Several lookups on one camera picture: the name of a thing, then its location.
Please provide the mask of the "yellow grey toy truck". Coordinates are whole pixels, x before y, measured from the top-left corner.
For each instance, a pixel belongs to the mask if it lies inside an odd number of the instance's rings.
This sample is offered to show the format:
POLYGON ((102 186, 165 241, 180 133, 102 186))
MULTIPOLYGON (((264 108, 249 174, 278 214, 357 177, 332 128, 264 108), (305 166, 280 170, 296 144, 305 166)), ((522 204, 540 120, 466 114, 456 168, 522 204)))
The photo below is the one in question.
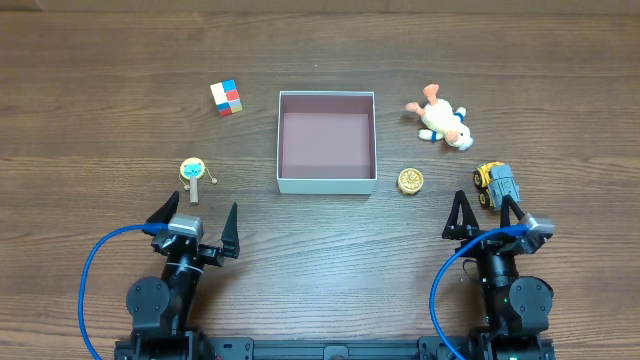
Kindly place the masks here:
POLYGON ((479 165, 474 170, 472 179, 479 191, 478 199, 482 208, 499 210, 506 195, 510 195, 516 203, 521 201, 520 188, 511 167, 506 163, 489 162, 479 165))

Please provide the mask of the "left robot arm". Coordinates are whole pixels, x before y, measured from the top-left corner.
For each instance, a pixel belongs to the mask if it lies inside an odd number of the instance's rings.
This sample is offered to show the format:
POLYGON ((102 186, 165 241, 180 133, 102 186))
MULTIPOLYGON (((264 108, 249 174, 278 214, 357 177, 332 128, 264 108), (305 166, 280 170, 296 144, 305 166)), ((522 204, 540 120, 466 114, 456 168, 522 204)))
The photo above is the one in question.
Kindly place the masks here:
POLYGON ((130 339, 115 343, 115 360, 204 360, 220 355, 209 337, 188 321, 196 290, 207 265, 221 267, 240 254, 238 206, 232 205, 220 247, 202 242, 199 217, 179 214, 179 193, 145 221, 154 252, 166 257, 162 274, 137 280, 128 290, 126 307, 132 316, 130 339))

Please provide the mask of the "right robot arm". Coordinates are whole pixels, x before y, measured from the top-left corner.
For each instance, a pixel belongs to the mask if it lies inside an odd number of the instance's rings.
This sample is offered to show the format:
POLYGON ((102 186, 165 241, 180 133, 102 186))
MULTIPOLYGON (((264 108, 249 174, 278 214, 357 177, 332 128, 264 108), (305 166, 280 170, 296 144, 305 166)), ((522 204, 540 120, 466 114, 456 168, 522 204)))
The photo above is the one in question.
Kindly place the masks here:
POLYGON ((553 236, 551 220, 524 212, 507 196, 500 210, 500 225, 482 230, 464 191, 455 193, 442 237, 458 240, 460 247, 436 274, 429 293, 429 314, 449 359, 552 359, 550 340, 540 334, 549 328, 554 291, 544 280, 521 276, 518 255, 536 253, 553 236), (460 258, 476 265, 486 325, 453 342, 436 315, 437 289, 446 271, 460 258))

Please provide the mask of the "wooden cat rattle drum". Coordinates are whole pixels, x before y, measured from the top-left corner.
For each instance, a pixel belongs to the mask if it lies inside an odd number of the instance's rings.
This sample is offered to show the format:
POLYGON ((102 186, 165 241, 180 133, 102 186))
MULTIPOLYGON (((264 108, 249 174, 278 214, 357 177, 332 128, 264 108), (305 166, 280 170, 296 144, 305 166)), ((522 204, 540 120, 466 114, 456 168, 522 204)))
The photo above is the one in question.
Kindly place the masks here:
POLYGON ((192 206, 199 204, 198 181, 204 176, 208 176, 213 185, 218 183, 218 179, 212 176, 204 161, 198 157, 185 159, 179 167, 179 180, 189 193, 189 203, 192 206))

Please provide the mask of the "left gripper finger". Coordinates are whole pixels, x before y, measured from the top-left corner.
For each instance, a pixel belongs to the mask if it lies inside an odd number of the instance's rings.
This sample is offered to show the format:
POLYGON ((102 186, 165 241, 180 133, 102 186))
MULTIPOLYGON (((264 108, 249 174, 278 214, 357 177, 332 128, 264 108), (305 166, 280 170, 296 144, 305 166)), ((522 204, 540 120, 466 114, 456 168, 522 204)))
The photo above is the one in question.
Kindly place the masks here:
POLYGON ((147 220, 147 223, 168 224, 176 214, 180 200, 180 193, 174 191, 169 199, 156 210, 147 220))
POLYGON ((224 229, 221 234, 221 242, 223 244, 222 252, 227 258, 237 259, 240 254, 237 221, 238 205, 236 202, 234 202, 229 211, 224 229))

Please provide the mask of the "multicolour puzzle cube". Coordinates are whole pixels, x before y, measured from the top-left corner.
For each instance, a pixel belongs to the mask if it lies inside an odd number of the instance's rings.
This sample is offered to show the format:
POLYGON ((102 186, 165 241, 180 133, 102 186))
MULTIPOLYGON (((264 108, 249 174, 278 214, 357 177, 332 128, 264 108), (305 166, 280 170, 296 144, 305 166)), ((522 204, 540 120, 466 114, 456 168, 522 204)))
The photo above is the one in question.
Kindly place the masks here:
POLYGON ((229 79, 210 86, 218 113, 229 116, 243 110, 243 106, 234 80, 229 79))

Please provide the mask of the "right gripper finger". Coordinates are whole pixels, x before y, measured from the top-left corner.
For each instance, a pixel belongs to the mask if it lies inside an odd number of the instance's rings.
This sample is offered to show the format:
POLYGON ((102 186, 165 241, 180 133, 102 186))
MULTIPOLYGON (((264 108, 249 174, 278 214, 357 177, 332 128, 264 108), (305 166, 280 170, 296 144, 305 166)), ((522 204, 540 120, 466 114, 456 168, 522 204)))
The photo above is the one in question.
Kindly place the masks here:
POLYGON ((463 190, 453 199, 451 212, 442 232, 443 239, 470 240, 480 233, 479 223, 463 190))
POLYGON ((524 211, 518 206, 518 203, 512 198, 511 195, 504 195, 501 202, 500 209, 500 227, 506 228, 511 226, 510 217, 511 214, 520 221, 525 217, 524 211))

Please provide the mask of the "plush duck toy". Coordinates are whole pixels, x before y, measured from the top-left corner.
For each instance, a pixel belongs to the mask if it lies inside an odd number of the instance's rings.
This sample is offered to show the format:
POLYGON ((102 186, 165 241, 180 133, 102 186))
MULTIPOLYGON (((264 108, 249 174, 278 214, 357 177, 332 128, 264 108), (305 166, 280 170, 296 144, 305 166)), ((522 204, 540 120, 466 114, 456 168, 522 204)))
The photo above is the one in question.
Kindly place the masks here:
POLYGON ((438 97, 438 90, 438 84, 427 85, 423 89, 427 103, 421 106, 418 102, 411 102, 405 105, 405 109, 417 114, 426 126, 418 132, 419 139, 431 142, 443 140, 449 146, 465 151, 474 143, 471 131, 465 124, 466 109, 459 107, 454 110, 447 100, 438 97))

